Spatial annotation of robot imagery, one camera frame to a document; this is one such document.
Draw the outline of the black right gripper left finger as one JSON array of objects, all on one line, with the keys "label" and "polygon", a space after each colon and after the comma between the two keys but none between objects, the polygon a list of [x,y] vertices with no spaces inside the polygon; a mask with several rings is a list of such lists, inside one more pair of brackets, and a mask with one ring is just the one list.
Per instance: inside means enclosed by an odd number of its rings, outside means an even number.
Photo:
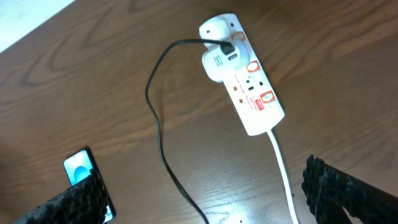
[{"label": "black right gripper left finger", "polygon": [[102,224],[107,213],[109,193],[97,170],[13,224]]}]

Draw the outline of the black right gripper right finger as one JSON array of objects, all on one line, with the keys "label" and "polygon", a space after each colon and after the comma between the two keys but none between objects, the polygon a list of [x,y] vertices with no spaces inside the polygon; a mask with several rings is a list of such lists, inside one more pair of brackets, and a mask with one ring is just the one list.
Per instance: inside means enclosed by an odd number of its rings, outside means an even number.
[{"label": "black right gripper right finger", "polygon": [[317,223],[397,223],[397,197],[326,164],[308,157],[302,190]]}]

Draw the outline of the blue Galaxy smartphone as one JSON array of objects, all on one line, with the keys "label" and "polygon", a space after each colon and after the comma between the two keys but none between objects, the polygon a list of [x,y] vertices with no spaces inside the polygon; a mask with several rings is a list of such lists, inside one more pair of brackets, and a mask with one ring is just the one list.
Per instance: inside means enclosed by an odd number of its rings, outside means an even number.
[{"label": "blue Galaxy smartphone", "polygon": [[[94,155],[89,146],[85,146],[74,154],[68,156],[63,162],[63,167],[72,186],[88,177],[90,175],[90,170],[92,169],[97,171],[99,176],[102,178]],[[110,221],[114,220],[115,217],[116,210],[111,197],[109,196],[103,223],[109,223]]]}]

